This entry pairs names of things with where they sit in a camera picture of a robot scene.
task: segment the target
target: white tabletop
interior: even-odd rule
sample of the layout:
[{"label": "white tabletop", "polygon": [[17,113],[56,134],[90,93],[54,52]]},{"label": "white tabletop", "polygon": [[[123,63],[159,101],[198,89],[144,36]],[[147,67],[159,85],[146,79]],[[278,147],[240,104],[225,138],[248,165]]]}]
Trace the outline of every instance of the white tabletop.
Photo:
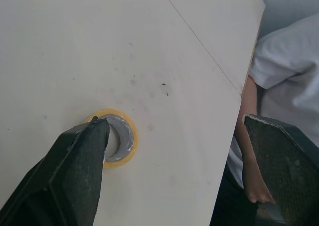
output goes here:
[{"label": "white tabletop", "polygon": [[209,225],[258,25],[222,32],[249,35],[227,54],[245,61],[224,65],[173,1],[0,0],[0,207],[63,131],[113,108],[140,142],[103,171],[94,225]]}]

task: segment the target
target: clear packing tape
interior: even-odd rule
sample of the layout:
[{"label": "clear packing tape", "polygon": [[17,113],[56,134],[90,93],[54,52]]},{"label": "clear packing tape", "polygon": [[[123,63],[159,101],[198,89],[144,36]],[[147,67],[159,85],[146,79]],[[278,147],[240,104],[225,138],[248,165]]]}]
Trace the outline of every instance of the clear packing tape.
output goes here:
[{"label": "clear packing tape", "polygon": [[126,164],[135,154],[138,147],[138,133],[132,120],[123,112],[114,109],[100,110],[89,116],[84,122],[90,122],[94,116],[106,119],[117,132],[120,145],[115,154],[104,157],[104,168],[115,168]]}]

